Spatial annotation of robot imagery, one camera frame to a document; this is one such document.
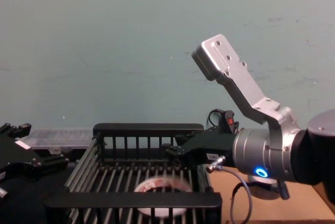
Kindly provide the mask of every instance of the teal wall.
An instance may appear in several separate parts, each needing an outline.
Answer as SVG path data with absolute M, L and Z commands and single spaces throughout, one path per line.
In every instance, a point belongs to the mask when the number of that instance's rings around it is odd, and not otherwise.
M 0 0 L 0 120 L 254 127 L 190 56 L 218 33 L 302 127 L 334 107 L 335 0 Z

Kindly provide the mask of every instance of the blue led ring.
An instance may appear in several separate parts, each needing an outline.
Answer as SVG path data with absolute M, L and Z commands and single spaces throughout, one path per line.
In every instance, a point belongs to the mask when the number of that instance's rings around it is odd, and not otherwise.
M 262 169 L 262 168 L 257 168 L 255 170 L 256 174 L 262 178 L 266 178 L 267 177 L 267 172 L 266 170 Z

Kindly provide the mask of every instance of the wooden table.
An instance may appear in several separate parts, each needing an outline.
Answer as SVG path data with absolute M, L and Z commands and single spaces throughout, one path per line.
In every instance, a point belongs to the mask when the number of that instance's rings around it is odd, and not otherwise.
M 220 192 L 223 199 L 222 223 L 231 223 L 231 193 L 239 180 L 225 172 L 213 172 L 210 180 L 214 190 Z M 287 187 L 291 195 L 288 200 L 262 200 L 253 197 L 253 212 L 249 223 L 335 223 L 335 215 L 312 186 L 288 182 Z M 241 188 L 235 197 L 235 220 L 244 220 L 248 208 L 247 194 Z

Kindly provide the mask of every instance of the gray cable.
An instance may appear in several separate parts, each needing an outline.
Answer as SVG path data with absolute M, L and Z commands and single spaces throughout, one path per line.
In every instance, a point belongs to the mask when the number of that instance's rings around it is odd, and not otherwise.
M 248 215 L 247 217 L 245 218 L 245 220 L 242 222 L 242 224 L 245 224 L 249 221 L 250 217 L 251 217 L 251 212 L 252 212 L 252 197 L 251 197 L 251 193 L 250 193 L 250 190 L 249 190 L 249 187 L 247 185 L 247 183 L 245 182 L 245 180 L 236 172 L 233 172 L 233 171 L 230 171 L 228 169 L 226 169 L 225 167 L 223 166 L 220 166 L 220 165 L 217 165 L 215 167 L 216 169 L 220 170 L 220 171 L 224 171 L 224 172 L 227 172 L 227 173 L 230 173 L 232 175 L 234 175 L 236 178 L 238 178 L 240 180 L 240 182 L 243 184 L 243 187 L 245 188 L 245 190 L 247 191 L 247 195 L 248 195 L 248 200 L 249 200 L 249 211 L 248 211 Z M 235 198 L 235 195 L 232 196 L 231 198 L 231 204 L 230 204 L 230 219 L 231 219 L 231 222 L 233 224 L 236 224 L 236 221 L 234 219 L 234 216 L 233 216 L 233 208 L 234 208 L 234 198 Z

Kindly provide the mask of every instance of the wire basket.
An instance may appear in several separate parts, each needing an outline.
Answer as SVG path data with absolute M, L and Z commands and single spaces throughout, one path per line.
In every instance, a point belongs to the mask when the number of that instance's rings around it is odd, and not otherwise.
M 203 130 L 198 124 L 95 125 L 93 141 L 64 189 L 44 203 L 48 223 L 221 223 L 222 199 L 213 192 L 204 167 L 176 167 L 162 149 L 166 142 L 178 143 L 175 136 Z M 166 188 L 133 192 L 139 183 L 155 176 L 187 180 L 192 192 Z M 150 208 L 151 215 L 143 215 L 138 208 Z M 168 208 L 169 217 L 156 217 L 155 208 Z M 173 216 L 173 208 L 187 210 Z

